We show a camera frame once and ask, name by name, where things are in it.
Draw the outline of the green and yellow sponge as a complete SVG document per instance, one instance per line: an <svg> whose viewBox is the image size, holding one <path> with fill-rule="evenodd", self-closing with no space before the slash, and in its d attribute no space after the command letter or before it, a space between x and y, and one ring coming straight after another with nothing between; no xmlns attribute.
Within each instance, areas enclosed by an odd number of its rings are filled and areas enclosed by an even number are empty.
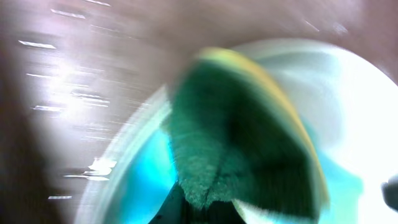
<svg viewBox="0 0 398 224"><path fill-rule="evenodd" d="M255 61L203 49L180 81L167 131L193 219L240 203L317 223L329 204L325 176L299 114Z"/></svg>

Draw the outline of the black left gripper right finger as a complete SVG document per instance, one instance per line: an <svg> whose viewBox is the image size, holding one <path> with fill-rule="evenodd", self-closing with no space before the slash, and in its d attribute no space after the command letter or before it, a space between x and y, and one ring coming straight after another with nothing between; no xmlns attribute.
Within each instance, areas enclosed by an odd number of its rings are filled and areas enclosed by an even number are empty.
<svg viewBox="0 0 398 224"><path fill-rule="evenodd" d="M232 202L213 202L205 212L207 224L246 224Z"/></svg>

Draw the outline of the white plate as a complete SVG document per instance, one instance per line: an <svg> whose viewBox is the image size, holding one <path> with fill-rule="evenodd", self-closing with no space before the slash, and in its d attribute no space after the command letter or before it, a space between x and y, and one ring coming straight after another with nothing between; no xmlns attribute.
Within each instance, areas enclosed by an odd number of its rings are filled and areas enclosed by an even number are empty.
<svg viewBox="0 0 398 224"><path fill-rule="evenodd" d="M335 45L271 39L236 50L268 71L315 143L330 204L321 223L397 222L397 86ZM168 90L159 88L92 165L76 223L149 223L177 171L165 130Z"/></svg>

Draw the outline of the dark brown serving tray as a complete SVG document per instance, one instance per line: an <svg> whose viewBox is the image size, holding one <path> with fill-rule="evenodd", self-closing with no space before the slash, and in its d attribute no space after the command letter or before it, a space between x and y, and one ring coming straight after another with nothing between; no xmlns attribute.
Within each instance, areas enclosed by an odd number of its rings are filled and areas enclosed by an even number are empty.
<svg viewBox="0 0 398 224"><path fill-rule="evenodd" d="M314 40L397 86L396 1L2 1L1 222L76 223L92 165L203 48ZM301 223L240 203L246 223Z"/></svg>

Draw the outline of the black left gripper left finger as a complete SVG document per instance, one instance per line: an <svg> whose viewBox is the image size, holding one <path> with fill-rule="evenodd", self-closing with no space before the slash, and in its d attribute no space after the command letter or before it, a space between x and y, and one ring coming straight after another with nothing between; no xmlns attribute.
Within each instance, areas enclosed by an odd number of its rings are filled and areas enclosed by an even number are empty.
<svg viewBox="0 0 398 224"><path fill-rule="evenodd" d="M149 224L195 224L199 223L194 207L186 200L181 186L173 185L168 196Z"/></svg>

